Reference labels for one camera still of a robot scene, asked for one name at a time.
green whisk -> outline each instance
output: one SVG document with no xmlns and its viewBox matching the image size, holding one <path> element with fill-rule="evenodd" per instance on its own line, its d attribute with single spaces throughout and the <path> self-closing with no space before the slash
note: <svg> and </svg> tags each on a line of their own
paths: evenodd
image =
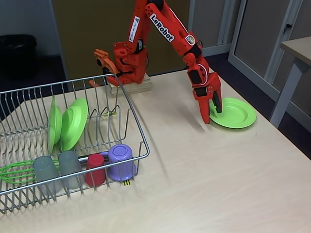
<svg viewBox="0 0 311 233">
<path fill-rule="evenodd" d="M 59 163 L 57 159 L 54 159 L 53 162 L 57 170 L 59 170 Z M 21 184 L 26 182 L 32 182 L 35 180 L 35 173 L 33 169 L 34 160 L 28 160 L 23 162 L 17 162 L 10 164 L 8 166 L 4 166 L 0 168 L 0 179 L 11 184 Z M 22 167 L 22 166 L 31 166 L 28 169 L 20 169 L 14 170 L 14 168 Z"/>
</svg>

wire dish rack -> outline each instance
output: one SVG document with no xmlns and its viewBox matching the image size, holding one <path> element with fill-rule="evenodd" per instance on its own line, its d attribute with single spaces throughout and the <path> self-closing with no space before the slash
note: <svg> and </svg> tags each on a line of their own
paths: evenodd
<svg viewBox="0 0 311 233">
<path fill-rule="evenodd" d="M 2 214 L 12 212 L 14 209 L 20 210 L 22 207 L 27 208 L 29 204 L 34 206 L 36 203 L 56 201 L 59 196 L 70 197 L 74 192 L 83 194 L 84 190 L 89 188 L 96 190 L 96 187 L 79 182 L 78 176 L 85 176 L 87 172 L 92 176 L 93 171 L 105 168 L 106 181 L 102 185 L 106 184 L 108 187 L 114 182 L 107 175 L 106 168 L 110 166 L 133 162 L 137 167 L 134 176 L 137 175 L 139 161 L 149 155 L 149 147 L 130 97 L 120 82 L 118 91 L 122 95 L 111 97 L 109 86 L 105 85 L 106 77 L 107 75 L 99 75 L 0 93 L 0 175 L 4 170 L 6 174 L 11 174 L 10 183 L 0 179 Z M 89 81 L 96 82 L 100 86 L 91 87 Z M 32 172 L 33 161 L 46 155 L 57 161 L 58 155 L 62 152 L 61 147 L 56 145 L 53 151 L 49 151 L 48 115 L 52 97 L 56 98 L 62 112 L 78 98 L 87 100 L 86 126 L 73 148 L 83 171 L 37 183 Z M 90 154 L 107 151 L 119 143 L 132 148 L 132 159 L 110 164 L 105 157 L 104 166 L 86 170 L 85 165 Z M 76 177 L 79 188 L 74 190 L 66 188 L 63 180 L 68 177 Z M 63 188 L 52 194 L 47 184 L 56 181 L 61 181 Z M 40 188 L 42 185 L 47 188 L 47 194 L 42 192 Z"/>
</svg>

purple cup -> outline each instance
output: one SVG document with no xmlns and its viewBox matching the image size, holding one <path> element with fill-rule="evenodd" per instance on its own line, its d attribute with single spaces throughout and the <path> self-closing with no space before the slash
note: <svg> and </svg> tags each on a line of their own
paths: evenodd
<svg viewBox="0 0 311 233">
<path fill-rule="evenodd" d="M 111 164 L 133 158 L 132 149 L 125 144 L 114 145 L 109 151 L 100 154 L 108 155 Z M 108 168 L 108 176 L 115 181 L 126 181 L 132 178 L 135 173 L 136 165 L 134 162 L 126 162 Z"/>
</svg>

wooden base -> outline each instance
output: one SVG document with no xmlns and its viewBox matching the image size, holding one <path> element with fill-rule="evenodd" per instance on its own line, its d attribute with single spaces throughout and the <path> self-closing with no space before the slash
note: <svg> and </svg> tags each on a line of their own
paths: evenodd
<svg viewBox="0 0 311 233">
<path fill-rule="evenodd" d="M 117 96 L 118 87 L 110 83 L 108 86 L 109 86 L 111 95 L 114 97 Z M 152 83 L 151 83 L 150 77 L 147 74 L 145 74 L 144 80 L 142 81 L 141 84 L 130 83 L 130 84 L 124 85 L 123 87 L 126 90 L 126 92 L 129 94 L 140 93 L 140 92 L 150 91 L 152 88 Z M 124 95 L 121 88 L 119 88 L 118 90 L 118 95 Z"/>
</svg>

gray cup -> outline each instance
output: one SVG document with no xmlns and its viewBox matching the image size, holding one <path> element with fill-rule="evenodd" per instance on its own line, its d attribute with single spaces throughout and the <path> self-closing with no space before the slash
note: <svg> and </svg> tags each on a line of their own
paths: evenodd
<svg viewBox="0 0 311 233">
<path fill-rule="evenodd" d="M 33 167 L 34 167 L 35 178 L 37 182 L 47 181 L 47 180 L 59 177 L 55 164 L 52 158 L 49 156 L 42 156 L 42 157 L 37 158 L 34 161 Z M 54 195 L 62 188 L 62 184 L 60 181 L 54 181 L 54 182 L 46 183 L 46 186 L 42 184 L 39 187 L 41 191 L 43 192 L 43 194 Z"/>
<path fill-rule="evenodd" d="M 82 171 L 81 164 L 79 162 L 78 156 L 76 152 L 72 150 L 64 151 L 58 157 L 60 173 L 62 176 L 66 176 L 75 172 Z M 79 184 L 82 185 L 84 182 L 84 175 L 71 176 L 69 178 L 65 178 L 64 185 L 70 189 L 79 188 Z"/>
</svg>

